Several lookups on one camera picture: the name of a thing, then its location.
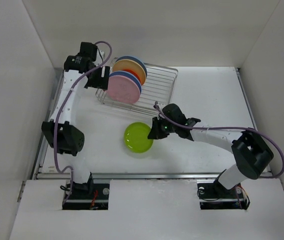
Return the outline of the wire dish rack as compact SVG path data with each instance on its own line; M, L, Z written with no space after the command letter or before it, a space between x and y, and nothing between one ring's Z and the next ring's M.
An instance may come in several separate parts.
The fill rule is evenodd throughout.
M168 105L172 102L172 95L178 70L176 68L146 63L147 77L142 86L139 100L134 104L121 103L112 100L105 91L97 90L97 100L114 112L125 113L142 118L152 118L157 115L153 107L157 102L159 105Z

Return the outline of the metal rail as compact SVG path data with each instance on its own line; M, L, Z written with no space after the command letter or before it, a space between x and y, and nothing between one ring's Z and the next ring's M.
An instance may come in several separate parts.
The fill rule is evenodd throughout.
M215 179L219 173L92 173L94 179L103 180L177 180ZM68 179L68 173L36 173L31 180Z

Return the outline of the lime green plate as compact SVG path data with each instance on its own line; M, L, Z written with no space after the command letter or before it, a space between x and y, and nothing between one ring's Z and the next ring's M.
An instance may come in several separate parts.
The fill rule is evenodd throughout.
M153 145L153 140L148 139L151 128L143 122L130 124L124 132L124 143L133 153L147 152Z

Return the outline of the tan orange plate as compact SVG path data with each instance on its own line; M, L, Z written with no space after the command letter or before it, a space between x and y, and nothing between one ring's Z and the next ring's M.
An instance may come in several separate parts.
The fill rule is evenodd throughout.
M120 60L120 61L116 62L112 67L113 72L122 71L122 70L125 70L125 69L129 69L129 70L132 70L135 73L137 73L140 77L142 85L145 83L147 76L145 75L145 72L142 69L142 67L135 61Z

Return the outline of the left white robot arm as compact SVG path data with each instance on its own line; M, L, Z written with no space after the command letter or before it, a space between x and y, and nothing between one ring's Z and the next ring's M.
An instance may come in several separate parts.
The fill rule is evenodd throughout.
M53 113L41 125L42 133L53 150L54 165L58 173L70 173L69 187L82 198L89 198L94 191L92 173L77 154L85 143L84 133L76 126L76 113L87 88L107 89L110 68L107 58L100 55L101 42L82 42L76 55L69 55L63 66L60 94Z

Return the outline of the pink plate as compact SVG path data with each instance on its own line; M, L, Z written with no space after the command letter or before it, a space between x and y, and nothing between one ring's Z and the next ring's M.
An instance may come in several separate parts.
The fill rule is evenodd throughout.
M140 98L141 84L135 77L115 75L109 78L106 92L114 101L134 104Z

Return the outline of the blue plate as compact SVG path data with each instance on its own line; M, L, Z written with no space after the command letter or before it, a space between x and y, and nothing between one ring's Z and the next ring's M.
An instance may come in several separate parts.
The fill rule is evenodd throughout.
M145 72L145 75L147 76L146 66L139 58L137 58L135 56L125 55L125 56L121 56L121 57L117 58L117 60L115 62L118 62L120 60L132 60L132 61L137 62L142 67L142 69Z
M140 83L140 80L134 74L127 72L127 71L124 71L124 70L118 70L118 71L112 72L109 75L109 79L111 77L114 77L114 76L127 77L127 78L131 79L137 85L140 93L142 92L142 85Z

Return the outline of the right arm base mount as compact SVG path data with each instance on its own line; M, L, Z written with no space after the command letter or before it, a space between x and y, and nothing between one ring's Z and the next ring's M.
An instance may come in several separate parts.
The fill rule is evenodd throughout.
M197 183L201 210L247 210L250 198L241 184L230 190L217 191L212 182Z

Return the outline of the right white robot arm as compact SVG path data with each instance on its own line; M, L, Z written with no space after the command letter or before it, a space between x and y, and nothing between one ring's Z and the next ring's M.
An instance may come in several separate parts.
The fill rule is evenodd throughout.
M206 143L233 155L235 164L221 172L212 184L219 197L225 197L247 179L258 179L274 157L265 138L253 128L209 126L198 118L185 117L174 103L160 107L156 102L154 108L159 115L152 119L148 139L161 140L177 134L182 139Z

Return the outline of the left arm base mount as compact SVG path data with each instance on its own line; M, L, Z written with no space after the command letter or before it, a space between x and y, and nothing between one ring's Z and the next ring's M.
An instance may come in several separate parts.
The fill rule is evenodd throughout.
M76 189L75 186L76 184L73 184L72 193L69 198L67 196L70 190L70 183L60 186L60 189L64 191L62 200L63 210L108 210L110 182L94 182L89 191Z

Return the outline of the small orange plate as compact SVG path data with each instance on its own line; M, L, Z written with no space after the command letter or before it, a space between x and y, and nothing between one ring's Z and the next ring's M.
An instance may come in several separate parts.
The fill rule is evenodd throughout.
M139 77L139 75L137 73L135 73L134 71L129 70L129 69L124 69L123 71L128 72L128 73L134 75L139 80L139 82L141 83L140 77Z

